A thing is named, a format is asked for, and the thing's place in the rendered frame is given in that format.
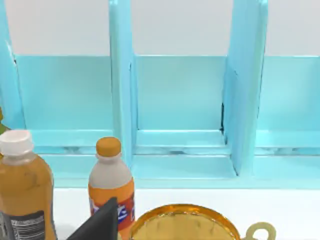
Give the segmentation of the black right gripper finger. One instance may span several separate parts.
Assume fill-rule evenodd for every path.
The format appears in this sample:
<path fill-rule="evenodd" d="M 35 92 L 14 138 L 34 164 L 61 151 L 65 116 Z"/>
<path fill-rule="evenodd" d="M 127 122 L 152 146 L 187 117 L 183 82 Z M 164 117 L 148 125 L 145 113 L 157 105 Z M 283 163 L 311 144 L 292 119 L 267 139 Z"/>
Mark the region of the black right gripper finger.
<path fill-rule="evenodd" d="M 66 240 L 118 240 L 117 198 L 109 199 Z"/>

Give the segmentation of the orange soda bottle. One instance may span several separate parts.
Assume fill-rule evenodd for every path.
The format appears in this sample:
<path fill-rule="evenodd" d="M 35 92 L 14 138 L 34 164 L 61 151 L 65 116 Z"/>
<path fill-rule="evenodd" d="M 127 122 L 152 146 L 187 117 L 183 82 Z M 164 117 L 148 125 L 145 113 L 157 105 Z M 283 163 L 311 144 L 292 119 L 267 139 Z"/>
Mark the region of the orange soda bottle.
<path fill-rule="evenodd" d="M 95 214 L 109 199 L 117 198 L 118 232 L 122 240 L 130 240 L 135 222 L 134 179 L 122 160 L 121 142 L 113 136 L 96 142 L 97 163 L 88 180 L 90 213 Z"/>

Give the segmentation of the gold trophy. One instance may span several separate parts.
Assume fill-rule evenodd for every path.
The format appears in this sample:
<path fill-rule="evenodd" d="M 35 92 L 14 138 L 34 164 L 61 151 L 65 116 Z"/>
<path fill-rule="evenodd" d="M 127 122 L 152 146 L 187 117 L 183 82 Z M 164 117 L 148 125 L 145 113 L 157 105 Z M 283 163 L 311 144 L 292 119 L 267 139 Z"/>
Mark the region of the gold trophy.
<path fill-rule="evenodd" d="M 276 229 L 257 222 L 241 237 L 236 226 L 221 213 L 200 205 L 168 204 L 141 215 L 130 230 L 129 240 L 258 240 L 255 232 L 265 230 L 266 240 L 276 240 Z"/>

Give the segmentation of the brown bottle with white cap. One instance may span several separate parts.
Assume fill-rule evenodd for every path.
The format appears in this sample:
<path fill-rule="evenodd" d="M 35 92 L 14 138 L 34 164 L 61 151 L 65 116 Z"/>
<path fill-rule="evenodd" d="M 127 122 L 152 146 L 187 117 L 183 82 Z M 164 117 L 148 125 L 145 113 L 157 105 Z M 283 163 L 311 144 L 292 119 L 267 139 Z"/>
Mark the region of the brown bottle with white cap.
<path fill-rule="evenodd" d="M 0 225 L 5 240 L 58 240 L 53 219 L 54 179 L 34 152 L 28 130 L 0 135 Z"/>

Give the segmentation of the light blue rack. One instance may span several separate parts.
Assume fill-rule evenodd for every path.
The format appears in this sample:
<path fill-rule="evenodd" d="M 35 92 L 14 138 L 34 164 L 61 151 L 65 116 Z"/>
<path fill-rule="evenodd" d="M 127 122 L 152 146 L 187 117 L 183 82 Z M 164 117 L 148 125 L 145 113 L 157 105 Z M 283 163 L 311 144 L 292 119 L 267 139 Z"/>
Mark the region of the light blue rack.
<path fill-rule="evenodd" d="M 0 0 L 0 108 L 58 188 L 320 190 L 320 0 Z"/>

